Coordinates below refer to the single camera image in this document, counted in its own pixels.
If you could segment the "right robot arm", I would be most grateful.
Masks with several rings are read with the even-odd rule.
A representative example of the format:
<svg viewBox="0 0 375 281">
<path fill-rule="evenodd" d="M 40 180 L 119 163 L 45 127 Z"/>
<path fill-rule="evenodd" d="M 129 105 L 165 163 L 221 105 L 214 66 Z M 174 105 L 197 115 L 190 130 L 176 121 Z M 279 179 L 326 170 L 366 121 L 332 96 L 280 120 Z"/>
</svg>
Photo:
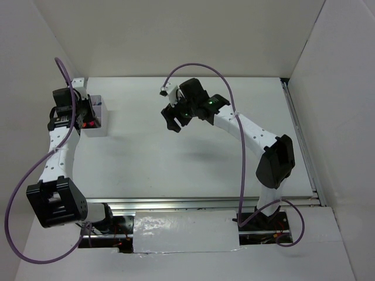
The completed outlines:
<svg viewBox="0 0 375 281">
<path fill-rule="evenodd" d="M 251 150 L 259 159 L 255 176 L 261 193 L 255 221 L 261 229 L 270 229 L 280 209 L 284 181 L 295 167 L 292 139 L 288 135 L 277 136 L 266 131 L 236 112 L 230 101 L 221 95 L 209 96 L 196 78 L 180 85 L 166 83 L 160 94 L 169 99 L 161 114 L 170 131 L 178 133 L 193 118 L 198 118 L 238 139 L 244 150 Z"/>
</svg>

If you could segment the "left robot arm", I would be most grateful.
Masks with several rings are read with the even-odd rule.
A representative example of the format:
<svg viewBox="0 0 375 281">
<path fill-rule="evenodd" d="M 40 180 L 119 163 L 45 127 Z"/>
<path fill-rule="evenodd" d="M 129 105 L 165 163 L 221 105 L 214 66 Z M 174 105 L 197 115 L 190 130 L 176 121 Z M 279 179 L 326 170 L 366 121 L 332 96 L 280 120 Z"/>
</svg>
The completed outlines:
<svg viewBox="0 0 375 281">
<path fill-rule="evenodd" d="M 107 114 L 101 96 L 91 97 L 85 86 L 53 91 L 56 103 L 47 125 L 51 157 L 45 163 L 36 184 L 27 187 L 26 196 L 44 228 L 84 221 L 91 210 L 84 195 L 74 184 L 73 162 L 82 133 L 104 137 L 107 134 Z"/>
</svg>

